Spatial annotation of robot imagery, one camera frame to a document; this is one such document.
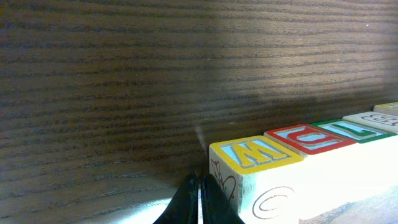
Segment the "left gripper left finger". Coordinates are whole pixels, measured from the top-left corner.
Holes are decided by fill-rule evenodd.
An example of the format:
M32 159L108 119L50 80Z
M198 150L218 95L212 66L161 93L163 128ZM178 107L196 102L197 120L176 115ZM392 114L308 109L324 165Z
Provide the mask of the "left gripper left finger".
M198 179L189 174L154 224L198 223Z

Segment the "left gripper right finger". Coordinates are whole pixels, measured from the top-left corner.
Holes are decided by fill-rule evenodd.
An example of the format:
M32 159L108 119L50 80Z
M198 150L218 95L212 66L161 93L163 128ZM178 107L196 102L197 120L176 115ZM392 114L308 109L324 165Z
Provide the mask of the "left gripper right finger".
M201 182L201 207L204 224L244 224L211 174Z

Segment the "green circle wooden block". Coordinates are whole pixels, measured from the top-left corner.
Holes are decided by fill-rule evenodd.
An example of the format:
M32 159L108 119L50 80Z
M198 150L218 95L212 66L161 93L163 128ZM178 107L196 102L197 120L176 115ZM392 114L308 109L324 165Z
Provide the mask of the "green circle wooden block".
M303 157L265 137L209 146L209 171L244 223L298 223Z

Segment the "red sided wooden block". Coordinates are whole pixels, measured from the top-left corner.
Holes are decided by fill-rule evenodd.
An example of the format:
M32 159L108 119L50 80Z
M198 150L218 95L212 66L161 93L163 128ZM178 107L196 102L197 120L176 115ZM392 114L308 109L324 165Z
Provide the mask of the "red sided wooden block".
M343 119L313 125L355 142L333 156L337 171L332 176L338 180L332 185L349 198L397 185L397 133Z

